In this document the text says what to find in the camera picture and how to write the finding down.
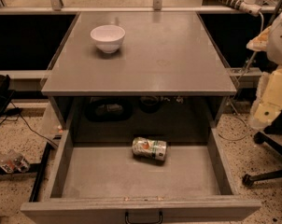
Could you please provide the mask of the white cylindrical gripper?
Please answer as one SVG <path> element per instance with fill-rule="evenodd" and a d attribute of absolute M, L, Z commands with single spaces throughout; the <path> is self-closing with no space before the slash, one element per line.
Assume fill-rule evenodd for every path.
<path fill-rule="evenodd" d="M 255 130 L 263 130 L 274 122 L 281 111 L 282 66 L 278 66 L 273 73 L 264 72 L 261 75 L 248 124 Z"/>

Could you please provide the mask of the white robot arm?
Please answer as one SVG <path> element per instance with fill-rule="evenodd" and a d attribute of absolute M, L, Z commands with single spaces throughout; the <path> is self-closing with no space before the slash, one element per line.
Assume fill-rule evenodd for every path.
<path fill-rule="evenodd" d="M 248 123 L 255 130 L 271 125 L 282 111 L 282 12 L 272 25 L 247 43 L 247 48 L 265 51 L 267 59 L 277 68 L 271 74 L 263 72 L 250 109 Z"/>

